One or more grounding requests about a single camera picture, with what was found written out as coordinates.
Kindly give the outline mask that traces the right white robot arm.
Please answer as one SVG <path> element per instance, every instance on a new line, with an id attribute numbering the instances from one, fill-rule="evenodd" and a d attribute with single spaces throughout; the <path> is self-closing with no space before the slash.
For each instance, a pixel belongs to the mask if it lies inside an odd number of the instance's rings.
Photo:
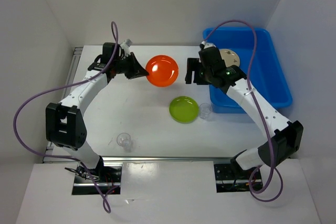
<path id="1" fill-rule="evenodd" d="M 265 144 L 242 151 L 231 160 L 230 172 L 243 178 L 249 169 L 276 167 L 300 147 L 303 125 L 280 114 L 252 85 L 240 67 L 227 66 L 219 49 L 204 47 L 199 58 L 188 58 L 185 82 L 211 84 L 235 101 L 266 137 Z"/>

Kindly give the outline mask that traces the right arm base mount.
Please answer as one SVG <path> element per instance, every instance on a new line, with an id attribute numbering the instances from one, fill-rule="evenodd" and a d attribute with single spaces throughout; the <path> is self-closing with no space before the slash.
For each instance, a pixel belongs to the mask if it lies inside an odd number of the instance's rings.
<path id="1" fill-rule="evenodd" d="M 246 192 L 249 189 L 249 178 L 253 168 L 241 173 L 234 173 L 230 164 L 215 163 L 214 174 L 217 193 Z"/>

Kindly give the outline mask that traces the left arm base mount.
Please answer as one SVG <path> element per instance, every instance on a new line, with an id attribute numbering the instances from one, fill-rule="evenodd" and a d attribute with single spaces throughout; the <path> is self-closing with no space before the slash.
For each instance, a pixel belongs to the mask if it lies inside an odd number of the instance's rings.
<path id="1" fill-rule="evenodd" d="M 109 193 L 119 195 L 121 191 L 122 164 L 114 163 L 112 166 L 105 167 L 107 172 L 100 177 L 91 171 L 91 174 L 103 194 Z M 77 166 L 76 168 L 65 167 L 65 170 L 74 174 L 72 187 L 72 195 L 98 195 L 89 174 L 84 168 Z"/>

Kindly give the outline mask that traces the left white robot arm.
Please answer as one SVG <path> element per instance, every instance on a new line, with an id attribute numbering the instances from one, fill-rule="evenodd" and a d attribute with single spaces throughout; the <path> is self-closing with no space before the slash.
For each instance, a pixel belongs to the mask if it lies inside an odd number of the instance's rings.
<path id="1" fill-rule="evenodd" d="M 127 79 L 148 76 L 130 50 L 131 40 L 120 44 L 106 42 L 102 54 L 88 67 L 82 84 L 59 103 L 46 107 L 46 138 L 54 145 L 64 148 L 73 158 L 86 166 L 86 175 L 93 182 L 99 182 L 108 173 L 103 159 L 88 144 L 87 129 L 83 119 L 90 103 L 118 74 Z"/>

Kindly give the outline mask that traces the beige plate with small motifs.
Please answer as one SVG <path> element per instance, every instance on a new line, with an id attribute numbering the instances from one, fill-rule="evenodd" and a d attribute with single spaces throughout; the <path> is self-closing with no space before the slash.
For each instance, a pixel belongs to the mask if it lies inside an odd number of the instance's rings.
<path id="1" fill-rule="evenodd" d="M 240 58 L 236 52 L 231 49 L 220 49 L 219 52 L 227 67 L 240 66 Z"/>

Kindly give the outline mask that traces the orange plate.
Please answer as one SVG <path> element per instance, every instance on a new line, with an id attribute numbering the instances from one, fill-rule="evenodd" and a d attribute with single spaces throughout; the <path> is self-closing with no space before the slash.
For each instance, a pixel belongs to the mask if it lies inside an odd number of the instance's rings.
<path id="1" fill-rule="evenodd" d="M 172 85 L 178 78 L 179 66 L 176 61 L 167 55 L 152 57 L 145 66 L 149 75 L 148 82 L 156 87 L 164 88 Z"/>

